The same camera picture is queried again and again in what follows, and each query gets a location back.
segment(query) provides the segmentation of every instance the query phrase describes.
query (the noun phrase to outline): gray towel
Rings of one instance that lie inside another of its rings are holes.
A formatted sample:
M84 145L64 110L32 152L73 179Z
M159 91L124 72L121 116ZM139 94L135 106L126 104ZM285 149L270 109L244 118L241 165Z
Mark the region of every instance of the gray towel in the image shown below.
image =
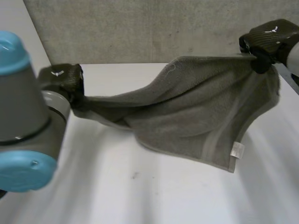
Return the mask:
M234 172L231 156L249 125L279 99L274 67L257 74L250 56L179 57L136 91L86 97L76 116L126 128L149 149Z

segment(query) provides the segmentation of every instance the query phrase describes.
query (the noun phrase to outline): table surface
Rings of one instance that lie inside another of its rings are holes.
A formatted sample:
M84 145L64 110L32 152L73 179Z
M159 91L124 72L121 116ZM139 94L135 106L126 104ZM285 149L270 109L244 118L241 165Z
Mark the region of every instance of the table surface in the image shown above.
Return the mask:
M47 66L23 3L1 4L0 17L11 19L5 29L22 37L36 70ZM82 67L86 95L110 96L147 85L164 64ZM53 181L39 191L8 193L0 200L0 223L297 224L299 96L281 82L278 106L246 132L234 174L152 152L129 131L72 114Z

